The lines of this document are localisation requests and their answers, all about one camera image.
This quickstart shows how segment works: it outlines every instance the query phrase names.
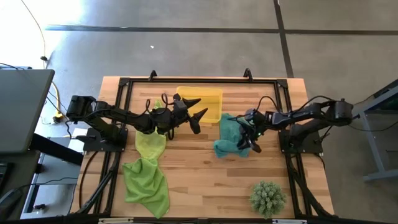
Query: yellow plastic bin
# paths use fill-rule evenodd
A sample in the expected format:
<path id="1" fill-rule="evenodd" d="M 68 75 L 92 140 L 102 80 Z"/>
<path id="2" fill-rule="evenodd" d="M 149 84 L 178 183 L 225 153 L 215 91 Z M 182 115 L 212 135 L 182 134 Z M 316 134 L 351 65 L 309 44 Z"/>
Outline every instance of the yellow plastic bin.
<path id="1" fill-rule="evenodd" d="M 179 86 L 177 87 L 177 93 L 187 100 L 201 98 L 198 104 L 188 109 L 188 112 L 192 116 L 194 113 L 208 108 L 208 111 L 201 118 L 200 122 L 217 123 L 220 121 L 223 102 L 222 90 L 216 88 Z"/>

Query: wooden table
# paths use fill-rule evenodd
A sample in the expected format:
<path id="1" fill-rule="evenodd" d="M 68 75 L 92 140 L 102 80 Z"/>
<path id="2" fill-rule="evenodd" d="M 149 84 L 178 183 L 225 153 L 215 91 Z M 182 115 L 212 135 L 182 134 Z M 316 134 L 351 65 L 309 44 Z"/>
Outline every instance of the wooden table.
<path id="1" fill-rule="evenodd" d="M 104 77 L 98 100 L 114 104 L 119 78 Z M 304 80 L 291 78 L 287 81 L 292 107 L 297 109 L 307 101 Z M 151 99 L 152 107 L 162 93 L 166 93 L 171 101 L 176 87 L 181 85 L 223 89 L 223 113 L 233 115 L 244 114 L 247 109 L 255 108 L 263 95 L 275 98 L 273 87 L 266 84 L 135 83 L 130 110 L 142 113 L 146 99 Z M 125 97 L 126 92 L 123 93 L 121 102 L 124 102 Z M 260 110 L 275 111 L 275 108 L 271 101 L 264 99 Z M 134 146 L 136 131 L 132 126 L 127 127 L 129 138 L 126 150 L 121 156 L 121 164 L 134 162 L 139 158 Z M 167 141 L 166 149 L 159 158 L 159 167 L 167 178 L 170 197 L 170 210 L 164 217 L 261 218 L 258 213 L 252 211 L 249 196 L 252 193 L 251 187 L 264 180 L 279 184 L 287 194 L 284 210 L 274 218 L 293 218 L 285 157 L 279 149 L 277 132 L 266 131 L 257 142 L 262 152 L 258 154 L 251 151 L 248 158 L 228 155 L 224 159 L 217 159 L 213 151 L 213 142 L 219 138 L 218 124 L 201 123 L 200 134 L 193 134 L 189 124 L 184 124 L 175 130 L 174 140 Z M 83 160 L 78 183 L 90 156 L 91 154 L 86 155 Z M 308 188 L 325 210 L 333 213 L 321 160 L 311 154 L 302 154 L 302 157 Z M 83 203 L 98 185 L 103 158 L 104 153 L 99 152 L 88 168 L 83 183 Z M 71 212 L 78 210 L 77 189 L 79 186 L 75 191 Z M 297 189 L 300 208 L 304 211 L 302 194 L 298 186 Z M 124 202 L 125 191 L 123 171 L 119 168 L 112 217 L 153 217 L 143 205 Z M 104 190 L 101 211 L 106 204 L 107 195 L 108 187 Z"/>

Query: gray floor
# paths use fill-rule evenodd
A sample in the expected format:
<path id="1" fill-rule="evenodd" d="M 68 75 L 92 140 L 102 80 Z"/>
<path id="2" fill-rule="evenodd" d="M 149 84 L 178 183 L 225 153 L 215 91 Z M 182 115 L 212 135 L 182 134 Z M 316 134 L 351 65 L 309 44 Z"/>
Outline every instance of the gray floor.
<path id="1" fill-rule="evenodd" d="M 16 22 L 28 24 L 32 33 L 5 46 L 14 53 L 0 54 L 0 61 L 40 68 L 37 58 L 42 43 L 37 28 L 23 5 L 15 2 L 0 5 L 0 12 L 13 8 L 15 13 L 7 19 L 18 17 Z M 277 28 L 272 0 L 26 3 L 43 26 Z M 286 29 L 398 29 L 395 0 L 280 0 L 280 5 Z M 8 35 L 7 41 L 14 41 L 15 37 Z M 46 31 L 45 36 L 47 55 L 51 54 L 49 68 L 56 71 L 54 82 L 65 106 L 72 95 L 97 96 L 105 75 L 148 75 L 154 69 L 162 76 L 232 77 L 241 76 L 249 67 L 255 77 L 286 77 L 278 34 Z M 355 103 L 398 78 L 398 36 L 287 35 L 287 42 L 294 77 L 305 79 L 309 96 L 346 98 Z M 52 114 L 53 108 L 47 104 L 44 120 Z M 37 132 L 66 134 L 62 125 L 39 124 Z M 364 133 L 333 128 L 323 147 L 336 214 L 397 223 L 398 180 L 362 180 L 376 170 Z"/>

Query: artificial plant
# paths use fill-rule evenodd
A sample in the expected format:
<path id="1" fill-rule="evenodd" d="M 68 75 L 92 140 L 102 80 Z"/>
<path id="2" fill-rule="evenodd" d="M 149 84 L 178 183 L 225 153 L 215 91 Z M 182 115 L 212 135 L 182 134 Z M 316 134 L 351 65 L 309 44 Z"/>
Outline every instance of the artificial plant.
<path id="1" fill-rule="evenodd" d="M 254 185 L 250 202 L 252 208 L 267 219 L 282 211 L 286 203 L 286 194 L 279 185 L 261 181 Z"/>

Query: light green cloth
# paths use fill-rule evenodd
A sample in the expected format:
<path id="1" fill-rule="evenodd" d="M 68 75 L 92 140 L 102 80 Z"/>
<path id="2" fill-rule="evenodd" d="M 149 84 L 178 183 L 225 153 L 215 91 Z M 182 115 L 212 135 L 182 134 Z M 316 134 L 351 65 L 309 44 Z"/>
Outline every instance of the light green cloth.
<path id="1" fill-rule="evenodd" d="M 139 158 L 136 162 L 123 164 L 123 171 L 126 202 L 143 204 L 156 218 L 168 212 L 169 190 L 155 159 Z"/>
<path id="2" fill-rule="evenodd" d="M 155 102 L 155 108 L 161 108 L 162 103 L 159 100 Z M 158 159 L 166 148 L 166 136 L 157 134 L 155 130 L 152 134 L 136 132 L 136 149 L 145 159 Z"/>
<path id="3" fill-rule="evenodd" d="M 230 114 L 222 114 L 220 120 L 220 136 L 221 139 L 217 140 L 213 144 L 214 151 L 216 152 L 217 158 L 226 157 L 229 153 L 237 154 L 241 157 L 247 157 L 249 155 L 250 148 L 238 149 L 237 144 L 241 139 L 239 132 L 240 124 L 236 121 L 231 121 L 229 118 L 234 116 Z"/>

